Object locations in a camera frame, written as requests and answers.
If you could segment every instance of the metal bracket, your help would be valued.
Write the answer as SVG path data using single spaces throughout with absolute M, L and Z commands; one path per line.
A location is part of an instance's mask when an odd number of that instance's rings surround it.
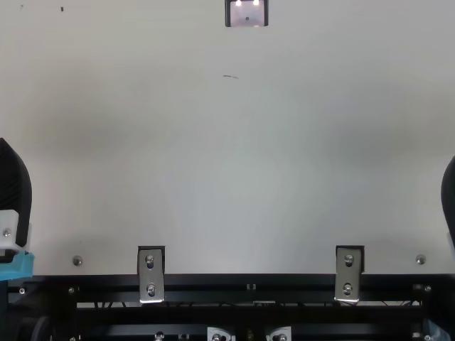
M 139 250 L 139 300 L 141 303 L 164 301 L 163 252 L 160 249 Z
M 289 326 L 272 330 L 266 338 L 267 341 L 292 341 L 292 329 Z
M 207 327 L 207 341 L 235 341 L 233 333 L 217 327 Z
M 362 267 L 361 249 L 337 248 L 335 300 L 348 303 L 358 302 Z

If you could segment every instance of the white plastic part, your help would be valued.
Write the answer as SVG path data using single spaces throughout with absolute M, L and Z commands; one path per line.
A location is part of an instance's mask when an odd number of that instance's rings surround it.
M 22 249 L 16 245 L 19 214 L 15 210 L 0 211 L 0 250 Z

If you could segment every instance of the black plastic part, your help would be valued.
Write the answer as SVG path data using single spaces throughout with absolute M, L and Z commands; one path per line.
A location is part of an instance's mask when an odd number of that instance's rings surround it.
M 23 161 L 0 138 L 0 210 L 15 210 L 19 214 L 16 244 L 27 244 L 31 213 L 31 182 Z
M 225 25 L 230 27 L 230 3 L 236 0 L 225 0 Z M 264 26 L 269 25 L 269 0 L 264 0 Z
M 455 245 L 455 157 L 450 161 L 442 178 L 441 201 L 450 237 Z

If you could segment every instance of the black frame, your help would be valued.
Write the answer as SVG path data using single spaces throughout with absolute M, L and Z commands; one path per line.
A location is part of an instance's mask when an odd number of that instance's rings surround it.
M 234 330 L 239 341 L 251 341 L 248 335 L 263 341 L 267 328 L 285 325 L 292 326 L 294 341 L 410 340 L 413 333 L 423 340 L 430 333 L 428 320 L 454 335 L 452 275 L 361 275 L 361 301 L 403 301 L 394 306 L 335 302 L 335 275 L 164 276 L 164 303 L 125 308 L 77 304 L 139 302 L 137 275 L 0 282 L 0 339 L 16 341 L 24 321 L 33 324 L 42 316 L 50 318 L 53 341 L 79 335 L 84 341 L 153 340 L 158 332 L 166 341 L 179 335 L 201 341 L 209 325 Z

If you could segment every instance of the bolt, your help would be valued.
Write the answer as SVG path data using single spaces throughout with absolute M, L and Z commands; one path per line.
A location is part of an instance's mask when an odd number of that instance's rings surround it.
M 422 265 L 425 264 L 427 258 L 424 254 L 419 254 L 417 255 L 417 257 L 415 257 L 415 261 L 417 262 L 417 264 Z
M 147 263 L 147 268 L 149 268 L 149 269 L 154 268 L 154 257 L 152 255 L 146 256 L 145 262 Z
M 164 339 L 164 333 L 163 332 L 157 332 L 155 335 L 155 341 L 162 341 Z
M 350 283 L 346 283 L 343 287 L 343 292 L 346 296 L 349 296 L 353 292 L 353 286 Z
M 82 257 L 81 256 L 74 256 L 73 257 L 73 264 L 76 266 L 82 265 Z
M 153 283 L 150 283 L 150 284 L 147 286 L 147 293 L 149 293 L 149 296 L 150 296 L 150 297 L 155 296 L 155 285 L 154 285 Z
M 248 339 L 248 341 L 254 341 L 254 339 L 255 339 L 255 335 L 253 334 L 253 331 L 251 330 L 251 328 L 247 329 L 247 339 Z
M 346 254 L 344 256 L 344 262 L 346 262 L 347 267 L 350 267 L 353 265 L 354 257 L 351 254 Z

